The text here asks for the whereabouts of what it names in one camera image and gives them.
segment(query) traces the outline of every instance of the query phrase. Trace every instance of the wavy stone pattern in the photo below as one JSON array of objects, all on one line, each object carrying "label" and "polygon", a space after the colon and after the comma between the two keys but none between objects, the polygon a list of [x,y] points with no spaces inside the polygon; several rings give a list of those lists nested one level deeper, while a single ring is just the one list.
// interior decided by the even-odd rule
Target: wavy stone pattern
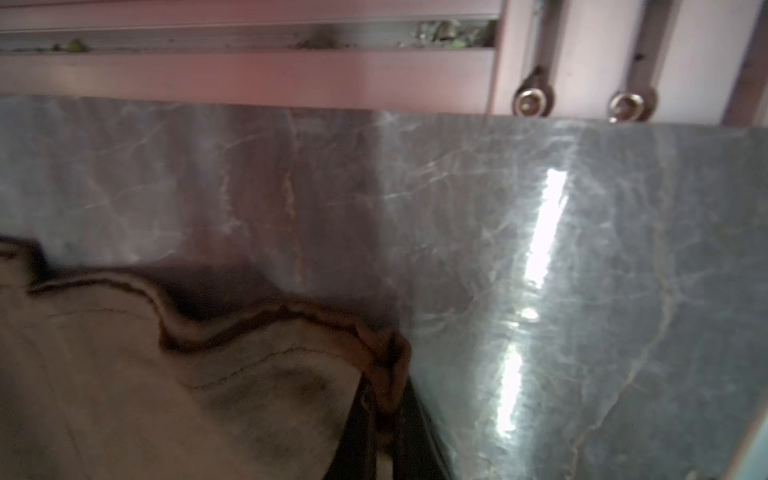
[{"label": "wavy stone pattern", "polygon": [[200,317],[397,322],[457,478],[724,469],[768,379],[768,131],[0,98],[0,233]]}]

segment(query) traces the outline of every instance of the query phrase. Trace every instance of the vertical metal bar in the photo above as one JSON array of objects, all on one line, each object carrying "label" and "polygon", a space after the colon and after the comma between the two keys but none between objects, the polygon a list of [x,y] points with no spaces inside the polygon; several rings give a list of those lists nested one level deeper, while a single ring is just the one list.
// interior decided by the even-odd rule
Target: vertical metal bar
[{"label": "vertical metal bar", "polygon": [[550,76],[553,117],[606,118],[624,86],[644,0],[567,0]]},{"label": "vertical metal bar", "polygon": [[762,2],[677,0],[655,69],[655,121],[720,123]]},{"label": "vertical metal bar", "polygon": [[528,75],[526,65],[537,0],[505,0],[496,30],[496,59],[488,113],[510,115],[512,96]]}]

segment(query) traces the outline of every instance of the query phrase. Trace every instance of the polished marble surface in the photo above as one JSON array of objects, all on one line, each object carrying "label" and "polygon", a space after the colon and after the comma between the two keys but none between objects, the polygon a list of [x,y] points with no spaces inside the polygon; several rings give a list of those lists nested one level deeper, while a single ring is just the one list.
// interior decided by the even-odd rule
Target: polished marble surface
[{"label": "polished marble surface", "polygon": [[205,317],[398,323],[456,478],[723,471],[768,383],[768,131],[0,98],[0,233]]}]

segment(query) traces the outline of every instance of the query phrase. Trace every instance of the gray marble slab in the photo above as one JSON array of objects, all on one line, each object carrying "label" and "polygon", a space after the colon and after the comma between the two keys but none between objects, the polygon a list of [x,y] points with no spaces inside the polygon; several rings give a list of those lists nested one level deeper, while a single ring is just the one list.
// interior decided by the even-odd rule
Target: gray marble slab
[{"label": "gray marble slab", "polygon": [[768,382],[768,131],[0,98],[0,233],[200,317],[397,323],[457,478],[725,468]]}]

